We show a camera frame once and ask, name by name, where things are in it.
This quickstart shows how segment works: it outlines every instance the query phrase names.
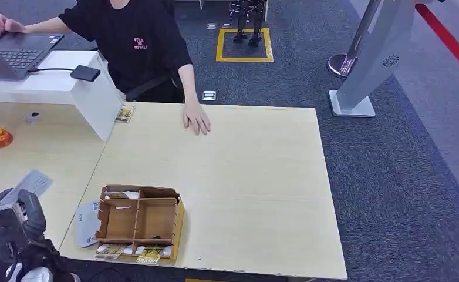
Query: metal stand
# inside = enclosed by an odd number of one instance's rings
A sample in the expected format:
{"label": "metal stand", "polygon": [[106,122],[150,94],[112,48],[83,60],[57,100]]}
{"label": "metal stand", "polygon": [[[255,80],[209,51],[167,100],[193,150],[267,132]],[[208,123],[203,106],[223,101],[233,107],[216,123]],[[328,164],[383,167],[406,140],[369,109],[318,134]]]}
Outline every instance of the metal stand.
{"label": "metal stand", "polygon": [[356,65],[358,60],[356,56],[361,46],[361,41],[366,37],[366,33],[373,20],[376,10],[378,9],[378,6],[380,5],[380,1],[381,0],[371,0],[368,3],[348,53],[333,55],[328,59],[328,70],[332,74],[338,76],[339,78],[346,79],[352,68],[354,68]]}
{"label": "metal stand", "polygon": [[[423,1],[428,0],[383,1],[380,14],[363,50],[366,55],[357,61],[356,68],[340,89],[329,92],[333,115],[353,118],[375,116],[368,95],[394,73],[406,56],[414,19],[414,5]],[[379,1],[371,1],[370,4],[375,7],[377,2]]]}

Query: yellow square marking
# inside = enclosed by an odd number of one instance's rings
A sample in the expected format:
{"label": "yellow square marking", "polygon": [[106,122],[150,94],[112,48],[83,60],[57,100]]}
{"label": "yellow square marking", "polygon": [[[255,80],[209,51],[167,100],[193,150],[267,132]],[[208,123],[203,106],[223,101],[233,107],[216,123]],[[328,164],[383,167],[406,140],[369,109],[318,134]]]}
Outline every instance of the yellow square marking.
{"label": "yellow square marking", "polygon": [[[271,48],[271,36],[269,35],[269,28],[261,28],[262,35],[264,37],[264,49],[266,50],[266,58],[223,58],[222,49],[224,47],[224,34],[228,33],[237,33],[237,29],[219,29],[219,37],[217,39],[217,49],[215,53],[216,62],[239,62],[239,63],[272,63],[274,62],[273,58],[273,49]],[[246,29],[245,33],[252,33],[253,29]]]}

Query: laptop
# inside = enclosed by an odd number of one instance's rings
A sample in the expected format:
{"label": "laptop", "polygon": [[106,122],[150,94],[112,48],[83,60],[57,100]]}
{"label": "laptop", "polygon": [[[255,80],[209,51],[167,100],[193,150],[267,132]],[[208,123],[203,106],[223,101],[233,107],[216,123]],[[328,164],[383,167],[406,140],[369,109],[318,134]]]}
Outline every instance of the laptop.
{"label": "laptop", "polygon": [[22,80],[63,38],[62,34],[5,32],[0,36],[0,80]]}

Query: white card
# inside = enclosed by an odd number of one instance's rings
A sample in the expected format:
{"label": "white card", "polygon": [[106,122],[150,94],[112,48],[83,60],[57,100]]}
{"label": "white card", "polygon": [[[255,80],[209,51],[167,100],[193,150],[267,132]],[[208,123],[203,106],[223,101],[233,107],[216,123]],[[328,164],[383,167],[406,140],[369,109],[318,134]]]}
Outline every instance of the white card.
{"label": "white card", "polygon": [[53,180],[39,170],[31,170],[15,188],[10,191],[0,204],[11,204],[17,201],[19,192],[24,189],[40,197],[52,185]]}

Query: red line on floor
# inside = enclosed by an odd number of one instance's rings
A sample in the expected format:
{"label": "red line on floor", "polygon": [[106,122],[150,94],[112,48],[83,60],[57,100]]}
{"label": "red line on floor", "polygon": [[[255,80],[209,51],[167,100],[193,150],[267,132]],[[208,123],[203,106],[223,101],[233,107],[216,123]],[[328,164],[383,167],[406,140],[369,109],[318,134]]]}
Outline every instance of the red line on floor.
{"label": "red line on floor", "polygon": [[449,51],[459,61],[459,42],[456,38],[444,27],[437,17],[425,6],[425,4],[416,4],[416,10],[428,25],[433,29],[437,36],[444,42]]}

